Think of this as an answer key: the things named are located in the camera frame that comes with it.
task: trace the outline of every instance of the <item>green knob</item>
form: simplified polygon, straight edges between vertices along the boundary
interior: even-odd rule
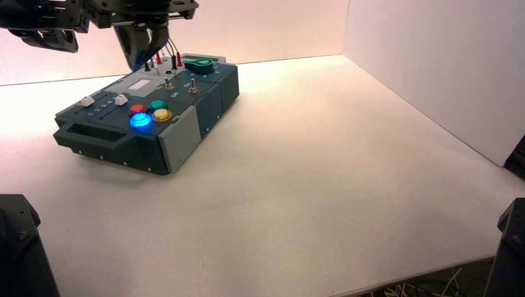
[[[215,72],[213,60],[204,58],[196,61],[184,61],[184,67],[195,74],[207,75]]]

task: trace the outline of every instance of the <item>white table surface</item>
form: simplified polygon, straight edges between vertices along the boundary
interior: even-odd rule
[[[175,174],[73,154],[54,114],[115,77],[0,88],[0,192],[63,296],[329,296],[488,256],[525,183],[342,56],[240,66]]]

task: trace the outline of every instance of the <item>screw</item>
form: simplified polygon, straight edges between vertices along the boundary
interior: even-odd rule
[[[18,234],[17,240],[18,241],[22,241],[22,240],[26,239],[28,236],[29,236],[29,233],[27,233],[27,231],[22,231],[22,232],[20,232]]]

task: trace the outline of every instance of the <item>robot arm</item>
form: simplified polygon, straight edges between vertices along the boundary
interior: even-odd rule
[[[194,0],[0,0],[0,28],[31,46],[75,53],[75,33],[87,33],[89,22],[114,27],[136,71],[166,45],[168,21],[192,19],[198,7]]]

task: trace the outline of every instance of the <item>red button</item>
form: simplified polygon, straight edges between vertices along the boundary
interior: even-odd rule
[[[129,116],[134,116],[138,113],[147,113],[146,106],[142,104],[135,104],[129,109]]]

